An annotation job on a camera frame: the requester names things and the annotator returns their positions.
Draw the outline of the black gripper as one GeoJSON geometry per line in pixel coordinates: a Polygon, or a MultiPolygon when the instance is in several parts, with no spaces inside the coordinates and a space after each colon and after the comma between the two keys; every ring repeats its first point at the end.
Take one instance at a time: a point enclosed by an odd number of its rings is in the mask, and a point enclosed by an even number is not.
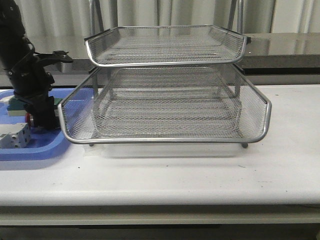
{"type": "Polygon", "coordinates": [[[32,115],[35,126],[46,130],[60,127],[55,113],[54,97],[49,96],[53,76],[44,67],[55,64],[58,58],[53,54],[36,54],[28,59],[11,60],[6,64],[6,73],[14,88],[14,96],[23,102],[27,113],[32,115]]]}

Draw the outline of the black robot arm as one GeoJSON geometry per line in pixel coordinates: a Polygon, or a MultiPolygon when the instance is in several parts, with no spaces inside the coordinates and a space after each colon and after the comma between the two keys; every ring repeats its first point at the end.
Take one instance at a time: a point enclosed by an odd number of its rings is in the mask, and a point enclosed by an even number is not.
{"type": "Polygon", "coordinates": [[[58,62],[70,63],[63,51],[38,54],[25,36],[25,28],[18,5],[13,0],[0,2],[0,63],[13,88],[14,95],[24,103],[34,124],[47,130],[60,126],[54,109],[54,98],[49,96],[53,76],[44,67],[58,62]]]}

